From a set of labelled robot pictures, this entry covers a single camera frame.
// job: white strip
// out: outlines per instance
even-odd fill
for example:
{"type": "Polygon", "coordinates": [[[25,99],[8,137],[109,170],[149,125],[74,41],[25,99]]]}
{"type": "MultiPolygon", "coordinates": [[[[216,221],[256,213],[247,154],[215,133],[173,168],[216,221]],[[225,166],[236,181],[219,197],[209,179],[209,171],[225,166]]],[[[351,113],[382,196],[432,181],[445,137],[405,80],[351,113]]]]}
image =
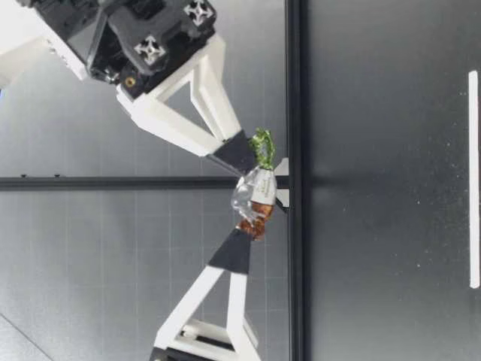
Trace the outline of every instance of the white strip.
{"type": "Polygon", "coordinates": [[[469,78],[470,287],[479,287],[479,98],[478,72],[469,78]]]}

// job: brass screw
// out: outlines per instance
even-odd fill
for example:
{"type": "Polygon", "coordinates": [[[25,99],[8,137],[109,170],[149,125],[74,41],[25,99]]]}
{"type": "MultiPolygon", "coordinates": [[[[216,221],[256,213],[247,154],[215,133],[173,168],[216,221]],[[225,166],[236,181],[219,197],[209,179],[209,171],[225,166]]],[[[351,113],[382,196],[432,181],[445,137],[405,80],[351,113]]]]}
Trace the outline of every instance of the brass screw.
{"type": "Polygon", "coordinates": [[[133,77],[126,78],[126,86],[132,88],[135,85],[135,79],[133,77]]]}

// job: robotic arm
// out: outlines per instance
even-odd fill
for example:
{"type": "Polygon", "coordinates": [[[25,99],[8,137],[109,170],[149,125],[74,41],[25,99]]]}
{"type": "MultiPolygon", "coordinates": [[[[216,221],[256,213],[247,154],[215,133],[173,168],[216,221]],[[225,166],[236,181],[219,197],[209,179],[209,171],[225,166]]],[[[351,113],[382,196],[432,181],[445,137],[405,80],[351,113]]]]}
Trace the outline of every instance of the robotic arm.
{"type": "MultiPolygon", "coordinates": [[[[115,86],[119,103],[140,128],[243,177],[237,195],[256,206],[251,212],[256,218],[249,222],[241,213],[246,219],[159,329],[151,360],[260,361],[258,341],[244,316],[247,275],[250,244],[264,232],[277,185],[271,166],[262,169],[259,161],[256,168],[258,154],[222,86],[225,43],[213,27],[216,11],[210,2],[2,0],[0,10],[0,89],[49,47],[79,79],[115,86]],[[165,104],[188,83],[190,100],[210,132],[165,104]],[[192,320],[223,272],[231,273],[226,329],[192,320]]],[[[285,162],[276,174],[285,175],[283,169],[285,162]]],[[[284,202],[286,192],[277,193],[284,202]]]]}
{"type": "Polygon", "coordinates": [[[80,80],[113,84],[143,130],[236,175],[256,166],[222,86],[225,44],[208,0],[4,1],[0,89],[49,47],[80,80]],[[165,104],[187,83],[210,132],[165,104]]]}

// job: dark gray surface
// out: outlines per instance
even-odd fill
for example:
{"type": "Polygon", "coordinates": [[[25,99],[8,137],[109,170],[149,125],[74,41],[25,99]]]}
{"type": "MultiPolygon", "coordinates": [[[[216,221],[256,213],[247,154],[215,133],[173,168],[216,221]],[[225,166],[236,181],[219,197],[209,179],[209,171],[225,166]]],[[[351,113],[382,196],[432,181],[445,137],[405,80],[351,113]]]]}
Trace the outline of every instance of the dark gray surface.
{"type": "Polygon", "coordinates": [[[306,359],[474,360],[467,73],[481,3],[307,3],[306,359]]]}
{"type": "MultiPolygon", "coordinates": [[[[157,329],[237,222],[230,195],[0,194],[0,312],[54,360],[147,360],[157,329]]],[[[287,277],[270,266],[287,268],[286,227],[277,211],[252,249],[247,314],[266,360],[289,359],[277,357],[289,343],[287,277]]],[[[196,317],[224,326],[227,299],[224,275],[196,317]]],[[[28,359],[17,332],[0,323],[0,333],[0,359],[28,359]]]]}

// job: white plastic bracket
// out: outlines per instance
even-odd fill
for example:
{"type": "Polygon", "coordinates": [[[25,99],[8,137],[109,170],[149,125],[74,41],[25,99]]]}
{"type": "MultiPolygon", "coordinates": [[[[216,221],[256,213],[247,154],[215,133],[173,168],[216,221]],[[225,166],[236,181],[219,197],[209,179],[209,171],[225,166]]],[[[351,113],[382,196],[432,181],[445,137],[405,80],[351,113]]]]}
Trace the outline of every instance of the white plastic bracket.
{"type": "MultiPolygon", "coordinates": [[[[289,175],[289,158],[284,158],[279,163],[279,165],[274,169],[274,174],[276,176],[289,175]]],[[[276,197],[284,207],[289,208],[289,190],[277,190],[276,197]]]]}
{"type": "Polygon", "coordinates": [[[131,100],[117,87],[117,99],[143,130],[165,139],[197,156],[214,153],[222,143],[241,130],[222,85],[225,42],[213,35],[185,64],[148,94],[131,100]],[[182,86],[190,84],[190,99],[207,127],[206,132],[165,102],[182,86]]]}
{"type": "Polygon", "coordinates": [[[259,340],[245,316],[247,275],[231,273],[226,328],[191,319],[224,271],[209,265],[204,268],[157,332],[155,347],[215,361],[261,361],[256,350],[259,340]],[[197,336],[231,344],[234,350],[198,341],[197,336]]]}

